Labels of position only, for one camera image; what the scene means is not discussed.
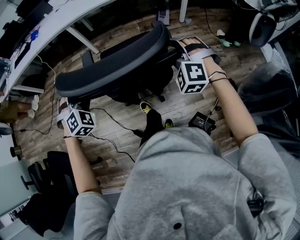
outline chair backrest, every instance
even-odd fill
[[[56,79],[57,92],[62,97],[80,98],[95,96],[95,92],[105,92],[112,87],[117,88],[116,80],[137,70],[166,50],[169,40],[168,29],[161,22],[155,22],[152,31],[132,44],[92,65],[59,74]]]

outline sneaker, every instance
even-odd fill
[[[141,102],[140,107],[144,114],[147,114],[151,109],[153,109],[150,103],[147,102]]]
[[[236,47],[239,47],[241,45],[241,43],[239,43],[238,41],[234,41],[233,44],[236,46]]]
[[[220,42],[222,43],[222,45],[223,45],[224,47],[230,47],[230,45],[231,45],[232,43],[226,41],[226,39],[225,39],[225,33],[224,33],[221,29],[219,29],[219,30],[217,31],[217,36],[219,37]]]
[[[167,119],[165,120],[164,127],[165,127],[165,128],[174,128],[175,125],[174,125],[173,120],[170,119],[170,118],[167,118]]]
[[[38,110],[38,102],[39,102],[39,96],[34,95],[33,100],[31,101],[31,108],[34,111]]]
[[[34,111],[33,111],[33,109],[30,109],[28,112],[27,112],[27,114],[28,114],[28,117],[30,117],[30,118],[34,118],[35,117],[35,113],[34,113]]]

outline black box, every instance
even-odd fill
[[[200,128],[205,131],[204,129],[204,123],[207,119],[207,116],[204,114],[197,112],[195,116],[191,119],[191,121],[188,123],[189,127],[196,127]],[[208,118],[206,122],[206,132],[210,135],[210,132],[214,129],[216,129],[216,122],[213,119]]]

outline desk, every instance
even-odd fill
[[[34,60],[44,47],[46,47],[55,37],[62,31],[66,30],[80,40],[84,45],[91,49],[94,53],[99,53],[99,50],[79,31],[71,27],[71,25],[97,8],[103,7],[115,0],[69,0],[66,4],[62,0],[50,0],[49,4],[53,6],[53,11],[39,23],[39,36],[31,42],[29,51],[25,54],[19,65],[15,68],[16,57],[12,57],[11,74],[7,79],[7,91],[4,96],[0,97],[0,103],[3,102],[12,89],[27,90],[37,93],[43,93],[41,89],[24,87],[21,85],[15,86],[20,76],[25,69]],[[184,13],[187,9],[188,0],[182,0],[181,12]]]

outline wood plank floor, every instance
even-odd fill
[[[224,32],[227,31],[231,19],[230,10],[208,9],[207,13],[210,28],[213,32],[216,32],[218,29],[223,29]],[[179,10],[171,12],[168,29],[172,36],[198,36],[219,54],[222,58],[221,67],[236,83],[240,83],[257,65],[265,62],[260,49],[251,47],[246,43],[239,48],[224,48],[219,40],[210,33],[203,9],[198,7],[188,8],[187,17],[192,19],[190,25],[179,23],[178,17]],[[150,30],[151,22],[154,20],[155,16],[150,15],[129,22],[98,36],[93,43],[100,51],[110,48],[125,39]],[[85,51],[86,49],[82,48],[75,52],[61,61],[54,70],[58,74],[82,68],[81,55]],[[181,95],[174,81],[174,76],[170,84],[165,88],[165,102],[161,103],[157,97],[149,97],[146,100],[162,115],[163,120],[172,118],[176,126],[184,126],[187,125],[197,111],[208,114],[216,100],[216,95],[212,87],[205,89],[203,94]],[[49,72],[45,93],[40,96],[40,106],[36,112],[35,119],[24,119],[16,123],[14,126],[15,130],[34,128],[47,132],[52,115],[53,77],[53,72]],[[54,117],[57,114],[57,98],[58,95],[55,94]],[[127,128],[144,130],[146,126],[146,116],[140,111],[138,105],[125,107],[123,103],[115,102],[104,96],[92,100],[91,107],[106,109]],[[105,112],[96,110],[95,113],[98,127],[94,135],[113,140],[120,151],[126,151],[135,158],[141,139],[133,135],[131,131],[122,129]],[[235,147],[236,143],[230,137],[230,131],[225,123],[222,111],[214,112],[212,119],[217,122],[217,129],[212,132],[211,137],[221,151],[225,152]],[[66,151],[66,146],[62,139],[63,132],[57,128],[55,118],[52,121],[52,128],[48,135],[27,131],[24,133],[17,132],[15,136],[17,144],[22,148],[23,156],[31,162],[42,161],[46,158],[47,152],[51,150]],[[98,156],[103,158],[102,163],[93,166],[98,179],[101,181],[102,188],[116,188],[125,184],[133,167],[132,161],[126,154],[118,154],[108,141],[101,141],[91,137],[82,139],[82,148],[90,161],[95,161]]]

